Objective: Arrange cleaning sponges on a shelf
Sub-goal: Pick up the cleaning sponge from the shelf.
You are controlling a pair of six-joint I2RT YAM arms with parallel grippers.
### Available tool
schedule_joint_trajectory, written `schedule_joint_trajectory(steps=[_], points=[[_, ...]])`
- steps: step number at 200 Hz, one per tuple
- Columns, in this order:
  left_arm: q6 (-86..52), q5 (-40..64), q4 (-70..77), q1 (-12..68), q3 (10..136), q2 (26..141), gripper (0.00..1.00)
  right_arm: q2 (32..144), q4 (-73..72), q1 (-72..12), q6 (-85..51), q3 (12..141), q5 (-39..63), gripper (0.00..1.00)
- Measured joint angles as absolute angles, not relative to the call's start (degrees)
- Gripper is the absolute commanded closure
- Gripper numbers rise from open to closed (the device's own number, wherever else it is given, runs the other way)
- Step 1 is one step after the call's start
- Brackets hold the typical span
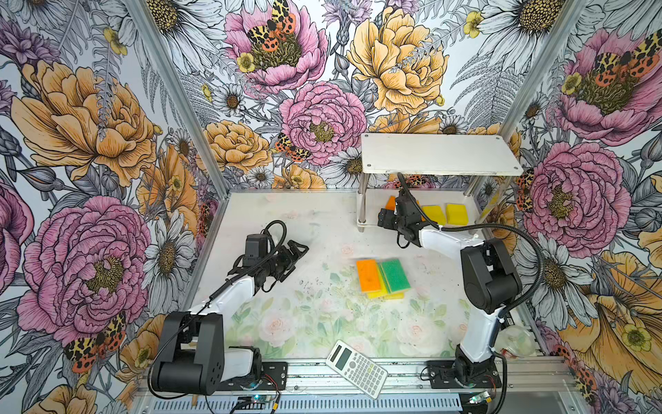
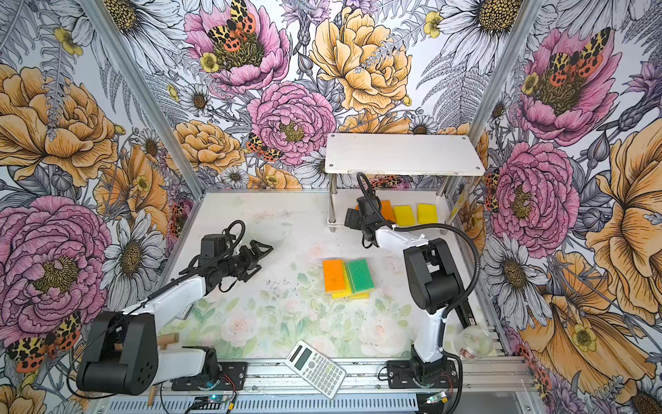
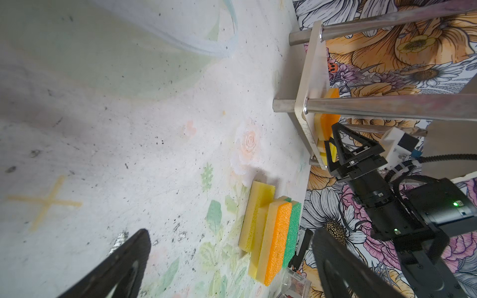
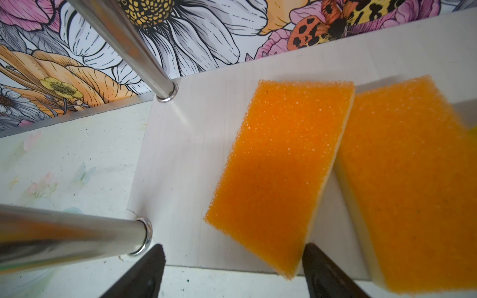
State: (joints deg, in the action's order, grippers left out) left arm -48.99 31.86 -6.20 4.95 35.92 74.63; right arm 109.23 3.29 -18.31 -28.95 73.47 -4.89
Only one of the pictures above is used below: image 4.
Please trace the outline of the orange top sponge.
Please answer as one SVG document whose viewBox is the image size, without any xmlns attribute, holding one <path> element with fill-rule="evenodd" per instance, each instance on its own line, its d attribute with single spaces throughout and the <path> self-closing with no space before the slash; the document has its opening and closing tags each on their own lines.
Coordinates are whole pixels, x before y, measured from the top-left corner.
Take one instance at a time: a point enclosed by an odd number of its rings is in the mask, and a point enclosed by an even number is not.
<svg viewBox="0 0 477 298">
<path fill-rule="evenodd" d="M 477 141 L 431 76 L 356 95 L 335 172 L 371 280 L 477 287 Z"/>
</svg>

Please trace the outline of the orange sponge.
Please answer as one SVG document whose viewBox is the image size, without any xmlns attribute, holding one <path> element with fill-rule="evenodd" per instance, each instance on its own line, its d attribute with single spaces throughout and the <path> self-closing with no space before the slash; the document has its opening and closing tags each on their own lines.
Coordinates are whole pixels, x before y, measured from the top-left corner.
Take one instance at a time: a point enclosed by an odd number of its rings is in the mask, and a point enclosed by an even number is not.
<svg viewBox="0 0 477 298">
<path fill-rule="evenodd" d="M 204 217 L 286 279 L 298 273 L 355 90 L 260 81 Z"/>
<path fill-rule="evenodd" d="M 371 280 L 477 287 L 477 141 L 431 76 L 356 95 L 335 172 Z"/>
</svg>

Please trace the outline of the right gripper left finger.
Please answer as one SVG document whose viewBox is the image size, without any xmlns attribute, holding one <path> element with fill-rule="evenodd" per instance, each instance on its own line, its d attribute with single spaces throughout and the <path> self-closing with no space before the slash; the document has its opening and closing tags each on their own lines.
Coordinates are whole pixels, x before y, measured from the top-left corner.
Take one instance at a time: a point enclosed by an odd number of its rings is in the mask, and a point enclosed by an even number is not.
<svg viewBox="0 0 477 298">
<path fill-rule="evenodd" d="M 157 298 L 166 265 L 161 244 L 154 245 L 102 298 Z"/>
</svg>

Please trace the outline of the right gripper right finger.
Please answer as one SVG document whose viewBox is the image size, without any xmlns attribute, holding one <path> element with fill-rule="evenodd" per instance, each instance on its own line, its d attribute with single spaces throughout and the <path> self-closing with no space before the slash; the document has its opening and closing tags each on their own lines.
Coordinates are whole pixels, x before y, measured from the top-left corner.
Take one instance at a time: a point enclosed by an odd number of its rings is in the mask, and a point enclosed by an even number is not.
<svg viewBox="0 0 477 298">
<path fill-rule="evenodd" d="M 306 244 L 302 265 L 311 298 L 370 298 L 314 243 Z"/>
</svg>

